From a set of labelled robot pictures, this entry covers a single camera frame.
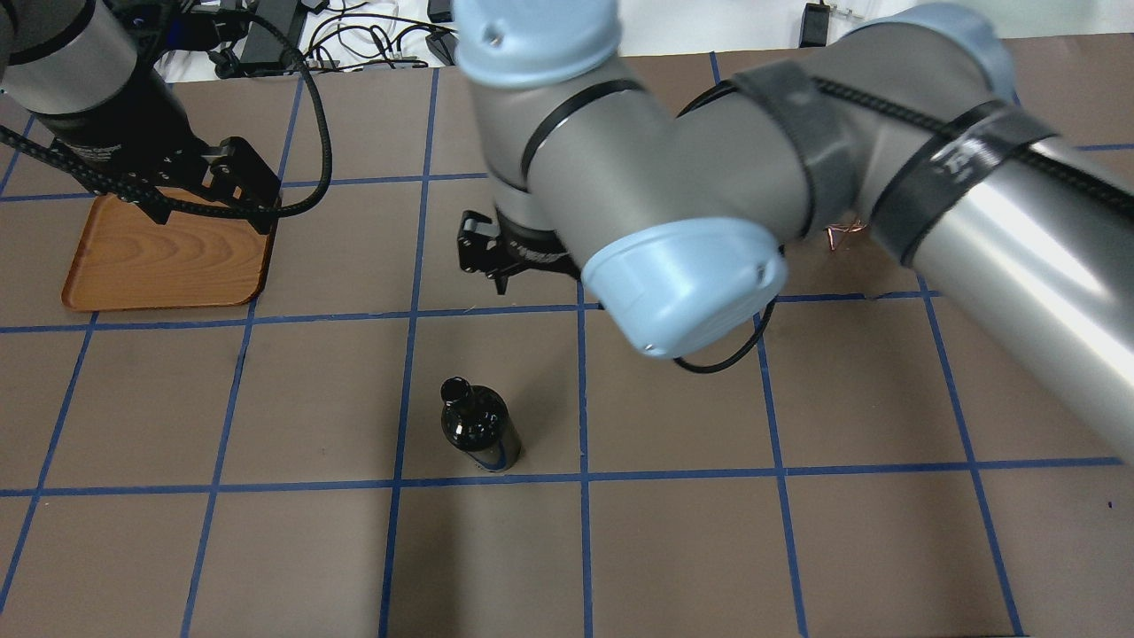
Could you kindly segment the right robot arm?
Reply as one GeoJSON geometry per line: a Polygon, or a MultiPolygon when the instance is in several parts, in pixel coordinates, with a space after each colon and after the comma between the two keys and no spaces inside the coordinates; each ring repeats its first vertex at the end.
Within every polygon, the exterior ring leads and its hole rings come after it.
{"type": "Polygon", "coordinates": [[[459,266],[578,279],[649,358],[717,342],[781,294],[781,248],[863,215],[1131,460],[1131,185],[1013,101],[964,5],[915,5],[672,116],[619,57],[615,1],[457,1],[456,60],[496,215],[459,266]]]}

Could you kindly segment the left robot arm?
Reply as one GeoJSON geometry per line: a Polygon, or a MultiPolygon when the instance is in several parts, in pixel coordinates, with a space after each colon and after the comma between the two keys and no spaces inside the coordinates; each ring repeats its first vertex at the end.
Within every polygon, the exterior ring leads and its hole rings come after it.
{"type": "Polygon", "coordinates": [[[3,90],[52,133],[28,150],[96,194],[174,213],[238,219],[266,235],[280,182],[239,136],[202,141],[174,90],[101,1],[5,1],[3,90]]]}

